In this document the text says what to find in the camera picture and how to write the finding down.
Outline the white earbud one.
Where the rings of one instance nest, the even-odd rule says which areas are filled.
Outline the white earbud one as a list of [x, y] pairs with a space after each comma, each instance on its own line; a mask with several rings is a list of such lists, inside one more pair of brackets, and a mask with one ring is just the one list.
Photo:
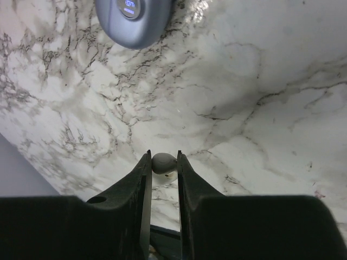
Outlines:
[[154, 186], [167, 185], [178, 178], [177, 159], [169, 153], [157, 153], [151, 159]]

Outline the purple earbud charging case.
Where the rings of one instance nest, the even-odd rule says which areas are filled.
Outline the purple earbud charging case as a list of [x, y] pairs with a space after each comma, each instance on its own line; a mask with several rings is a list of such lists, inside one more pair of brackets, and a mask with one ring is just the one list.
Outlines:
[[106, 35], [127, 49], [144, 49], [163, 34], [173, 12], [173, 1], [95, 1]]

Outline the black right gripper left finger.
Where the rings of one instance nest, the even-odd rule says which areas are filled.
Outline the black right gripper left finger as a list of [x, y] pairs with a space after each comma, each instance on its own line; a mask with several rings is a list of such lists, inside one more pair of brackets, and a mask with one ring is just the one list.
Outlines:
[[151, 153], [87, 201], [76, 196], [1, 199], [1, 259], [147, 259]]

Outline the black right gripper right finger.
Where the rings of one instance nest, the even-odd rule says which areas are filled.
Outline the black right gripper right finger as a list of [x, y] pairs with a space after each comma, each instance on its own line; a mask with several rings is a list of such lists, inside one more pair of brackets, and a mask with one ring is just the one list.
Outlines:
[[177, 156], [183, 259], [346, 259], [325, 204], [312, 196], [225, 196]]

